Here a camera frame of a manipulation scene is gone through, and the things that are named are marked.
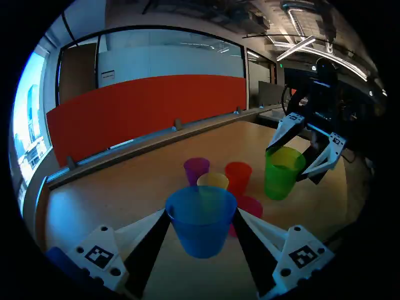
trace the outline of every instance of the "window frame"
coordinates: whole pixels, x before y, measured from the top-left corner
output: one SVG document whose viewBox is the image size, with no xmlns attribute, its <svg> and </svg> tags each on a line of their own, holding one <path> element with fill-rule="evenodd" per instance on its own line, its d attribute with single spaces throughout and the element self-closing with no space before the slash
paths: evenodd
<svg viewBox="0 0 400 300">
<path fill-rule="evenodd" d="M 198 35 L 202 35 L 202 36 L 206 36 L 209 38 L 214 38 L 223 42 L 227 42 L 230 43 L 232 45 L 235 45 L 237 47 L 240 48 L 240 54 L 241 54 L 241 59 L 242 59 L 242 63 L 243 63 L 243 78 L 247 81 L 248 80 L 248 76 L 247 76 L 247 72 L 246 72 L 246 55 L 245 55 L 245 46 L 238 44 L 232 40 L 226 39 L 224 37 L 221 36 L 217 36 L 211 33 L 207 33 L 204 31 L 199 31 L 199 30 L 194 30 L 194 29 L 189 29 L 189 28 L 183 28 L 183 27 L 176 27 L 176 26 L 166 26 L 166 25 L 130 25 L 130 26 L 122 26 L 122 27 L 116 27 L 116 28 L 110 28 L 110 29 L 106 29 L 106 30 L 102 30 L 102 31 L 98 31 L 98 32 L 94 32 L 91 33 L 89 35 L 83 36 L 81 38 L 78 38 L 68 44 L 66 44 L 65 46 L 61 47 L 60 52 L 58 54 L 58 60 L 57 60 L 57 70 L 60 69 L 60 65 L 61 65 L 61 60 L 63 57 L 63 51 L 65 49 L 68 49 L 72 46 L 76 46 L 79 45 L 79 43 L 89 40 L 89 39 L 93 39 L 97 37 L 97 47 L 96 47 L 96 54 L 95 54 L 95 61 L 94 61 L 94 68 L 93 68 L 93 75 L 95 78 L 95 86 L 98 87 L 99 86 L 99 79 L 97 76 L 98 73 L 98 57 L 99 57 L 99 48 L 100 48 L 100 38 L 102 35 L 106 35 L 106 34 L 111 34 L 111 33 L 116 33 L 116 32 L 122 32 L 122 31 L 131 31 L 131 30 L 146 30 L 146 29 L 156 29 L 156 30 L 172 30 L 172 31 L 182 31 L 182 32 L 188 32 L 188 33 L 192 33 L 192 34 L 198 34 Z M 59 80 L 60 80 L 60 72 L 56 72 L 55 74 L 55 107 L 60 105 L 60 98 L 59 98 Z"/>
</svg>

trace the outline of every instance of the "ceiling light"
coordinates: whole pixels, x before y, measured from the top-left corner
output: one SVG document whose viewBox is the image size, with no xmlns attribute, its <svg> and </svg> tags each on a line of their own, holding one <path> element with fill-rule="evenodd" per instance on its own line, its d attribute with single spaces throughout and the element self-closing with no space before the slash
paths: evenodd
<svg viewBox="0 0 400 300">
<path fill-rule="evenodd" d="M 284 47 L 284 48 L 292 48 L 293 44 L 288 43 L 288 42 L 281 42 L 281 41 L 276 41 L 274 43 L 274 46 L 277 47 Z M 337 57 L 334 56 L 332 54 L 329 53 L 325 53 L 319 50 L 316 50 L 314 48 L 310 48 L 310 47 L 303 47 L 300 51 L 303 52 L 307 52 L 307 53 L 311 53 L 311 54 L 315 54 L 315 55 L 319 55 L 323 58 L 326 58 L 328 60 L 334 61 L 335 63 L 338 63 L 339 65 L 342 65 L 343 67 L 349 69 L 350 71 L 352 71 L 353 73 L 357 74 L 360 78 L 362 78 L 364 81 L 367 81 L 367 75 L 362 72 L 358 67 L 356 67 L 355 65 Z"/>
<path fill-rule="evenodd" d="M 299 8 L 290 8 L 287 10 L 287 13 L 289 14 L 291 24 L 293 25 L 294 29 L 296 30 L 297 34 L 300 36 L 301 40 L 304 41 L 304 31 L 300 27 L 300 25 L 296 22 L 295 18 L 292 15 L 292 12 L 302 12 L 302 9 Z"/>
<path fill-rule="evenodd" d="M 313 35 L 310 35 L 309 37 L 307 37 L 305 40 L 302 40 L 301 42 L 299 42 L 298 44 L 294 45 L 292 48 L 290 48 L 289 50 L 287 50 L 286 52 L 282 53 L 281 55 L 279 55 L 276 58 L 276 61 L 279 62 L 280 60 L 283 60 L 285 57 L 288 57 L 289 55 L 291 55 L 292 53 L 304 48 L 305 46 L 313 43 L 316 41 L 316 37 Z"/>
<path fill-rule="evenodd" d="M 250 54 L 250 55 L 254 56 L 255 58 L 259 58 L 259 56 L 257 54 L 254 54 L 253 52 L 247 51 L 247 54 Z"/>
</svg>

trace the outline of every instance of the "glass window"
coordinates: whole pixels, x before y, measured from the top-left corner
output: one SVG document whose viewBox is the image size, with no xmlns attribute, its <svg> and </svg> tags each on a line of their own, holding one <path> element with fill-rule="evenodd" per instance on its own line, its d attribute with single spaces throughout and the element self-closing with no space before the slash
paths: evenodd
<svg viewBox="0 0 400 300">
<path fill-rule="evenodd" d="M 101 36 L 98 87 L 185 74 L 244 77 L 241 47 L 210 36 L 168 29 L 135 29 Z"/>
<path fill-rule="evenodd" d="M 249 85 L 249 101 L 250 109 L 260 106 L 262 94 L 259 93 L 259 86 L 262 84 L 270 84 L 274 77 L 274 64 L 254 51 L 247 50 L 248 63 L 248 85 Z"/>
<path fill-rule="evenodd" d="M 47 149 L 39 126 L 39 92 L 45 58 L 32 53 L 18 83 L 13 110 L 14 146 L 25 182 Z"/>
</svg>

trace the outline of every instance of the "red partition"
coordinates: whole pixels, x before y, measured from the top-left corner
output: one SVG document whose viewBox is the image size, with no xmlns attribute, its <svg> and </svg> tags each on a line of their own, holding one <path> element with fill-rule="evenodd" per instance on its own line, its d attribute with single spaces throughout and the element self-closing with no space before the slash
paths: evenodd
<svg viewBox="0 0 400 300">
<path fill-rule="evenodd" d="M 174 126 L 246 109 L 246 80 L 219 75 L 172 75 L 92 90 L 47 113 L 60 166 L 119 143 Z"/>
</svg>

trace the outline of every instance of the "desk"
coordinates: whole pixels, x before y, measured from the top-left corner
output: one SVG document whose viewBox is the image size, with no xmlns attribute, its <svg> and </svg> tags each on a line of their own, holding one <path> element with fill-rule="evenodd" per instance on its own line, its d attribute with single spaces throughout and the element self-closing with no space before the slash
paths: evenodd
<svg viewBox="0 0 400 300">
<path fill-rule="evenodd" d="M 232 161 L 248 163 L 246 195 L 258 199 L 263 219 L 283 229 L 301 224 L 320 240 L 343 225 L 347 186 L 341 158 L 318 185 L 296 183 L 283 201 L 264 194 L 265 149 L 275 129 L 237 121 L 126 160 L 65 184 L 49 197 L 47 247 L 69 251 L 100 224 L 115 230 L 164 207 L 167 197 L 188 185 L 183 168 L 191 157 L 210 160 L 212 172 Z M 295 137 L 287 145 L 301 152 L 309 142 Z M 170 226 L 144 291 L 145 299 L 256 299 L 246 259 L 237 239 L 228 237 L 221 253 L 200 260 L 183 250 Z"/>
</svg>

